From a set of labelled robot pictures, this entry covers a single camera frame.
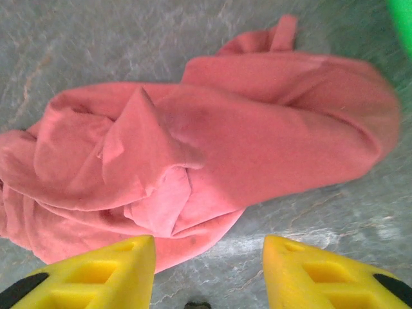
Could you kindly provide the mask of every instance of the pink towel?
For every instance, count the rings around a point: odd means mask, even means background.
[[[51,263],[152,234],[159,272],[249,205],[367,173],[397,143],[397,98],[365,62],[293,51],[295,28],[240,35],[179,84],[58,94],[0,135],[0,235]]]

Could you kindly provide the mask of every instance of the black object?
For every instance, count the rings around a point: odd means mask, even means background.
[[[184,309],[212,309],[209,303],[187,303]]]
[[[48,278],[49,274],[41,272],[39,274],[18,280],[12,286],[0,293],[0,309],[11,309],[24,296],[34,290],[39,284]]]
[[[409,285],[382,274],[374,274],[373,277],[393,295],[412,308],[412,288]]]

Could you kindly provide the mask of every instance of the pink fabric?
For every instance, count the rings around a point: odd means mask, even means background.
[[[0,135],[0,235],[51,263],[152,234],[161,271],[249,205],[367,173],[397,143],[397,98],[365,62],[293,51],[295,27],[240,35],[179,84],[58,94]]]

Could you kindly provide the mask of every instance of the floor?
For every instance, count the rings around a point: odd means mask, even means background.
[[[279,234],[412,284],[412,65],[383,0],[3,0],[0,128],[25,128],[61,90],[111,80],[179,81],[185,63],[239,32],[300,18],[297,47],[365,59],[403,103],[397,149],[354,182],[250,207],[211,250],[158,274],[152,307],[268,308],[263,238]],[[42,263],[0,239],[0,290]]]

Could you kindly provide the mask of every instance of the crumpled cloth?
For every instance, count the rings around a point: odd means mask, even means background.
[[[367,173],[397,143],[398,100],[365,62],[293,51],[296,23],[189,61],[179,84],[63,91],[0,135],[0,235],[52,263],[152,234],[159,272],[249,205]]]

